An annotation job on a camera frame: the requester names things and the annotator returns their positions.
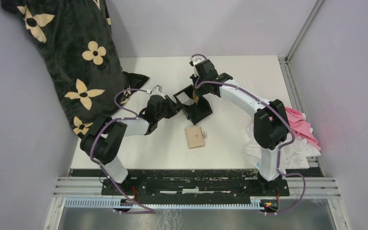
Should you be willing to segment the black plastic tray box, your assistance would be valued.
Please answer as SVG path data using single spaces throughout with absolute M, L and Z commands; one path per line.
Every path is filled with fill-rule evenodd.
M 194 86 L 189 85 L 186 88 L 180 90 L 179 92 L 173 95 L 174 99 L 176 100 L 177 104 L 180 105 L 182 111 L 186 115 L 186 119 L 189 120 L 193 125 L 197 125 L 202 120 L 207 118 L 208 116 L 213 114 L 212 108 L 210 103 L 204 96 L 199 96 L 198 105 L 195 103 L 191 106 L 183 105 L 179 99 L 179 95 L 186 94 L 188 97 L 193 98 Z

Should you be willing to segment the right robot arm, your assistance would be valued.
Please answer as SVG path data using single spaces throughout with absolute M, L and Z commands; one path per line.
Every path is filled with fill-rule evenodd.
M 246 112 L 253 118 L 253 137 L 262 149 L 258 181 L 258 191 L 271 195 L 276 189 L 275 180 L 280 176 L 278 151 L 285 143 L 290 126 L 284 104 L 276 99 L 270 101 L 249 92 L 227 73 L 219 74 L 213 63 L 203 56 L 190 58 L 194 73 L 190 77 L 194 94 L 213 94 L 223 98 Z

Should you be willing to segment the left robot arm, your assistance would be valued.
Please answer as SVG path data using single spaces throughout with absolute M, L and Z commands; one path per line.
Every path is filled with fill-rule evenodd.
M 127 179 L 128 170 L 117 156 L 123 138 L 149 135 L 158 127 L 159 121 L 172 118 L 180 111 L 180 105 L 169 96 L 152 95 L 138 116 L 114 119 L 98 116 L 80 141 L 80 149 L 113 179 L 115 191 L 126 195 L 132 183 Z

